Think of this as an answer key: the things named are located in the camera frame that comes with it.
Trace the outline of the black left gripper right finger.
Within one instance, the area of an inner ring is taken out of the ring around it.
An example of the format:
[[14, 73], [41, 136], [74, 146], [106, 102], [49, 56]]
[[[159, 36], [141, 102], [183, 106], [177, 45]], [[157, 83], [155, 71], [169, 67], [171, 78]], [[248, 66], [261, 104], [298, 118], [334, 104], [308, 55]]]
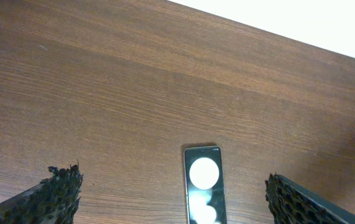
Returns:
[[355, 224], [355, 214], [280, 174], [269, 175], [265, 186], [276, 224]]

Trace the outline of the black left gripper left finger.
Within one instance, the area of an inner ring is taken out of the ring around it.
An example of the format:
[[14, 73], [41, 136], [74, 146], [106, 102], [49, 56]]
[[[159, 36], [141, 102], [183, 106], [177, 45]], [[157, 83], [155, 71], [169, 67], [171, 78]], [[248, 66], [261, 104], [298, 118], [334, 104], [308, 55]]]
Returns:
[[83, 183], [79, 165], [49, 166], [52, 176], [0, 203], [0, 224], [72, 224]]

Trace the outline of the black Galaxy smartphone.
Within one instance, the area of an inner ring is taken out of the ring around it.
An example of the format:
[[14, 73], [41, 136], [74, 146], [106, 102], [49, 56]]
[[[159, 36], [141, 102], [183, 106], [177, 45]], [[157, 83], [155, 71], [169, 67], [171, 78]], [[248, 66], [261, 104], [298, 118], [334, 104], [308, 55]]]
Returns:
[[227, 224], [220, 147], [188, 147], [183, 161], [188, 223]]

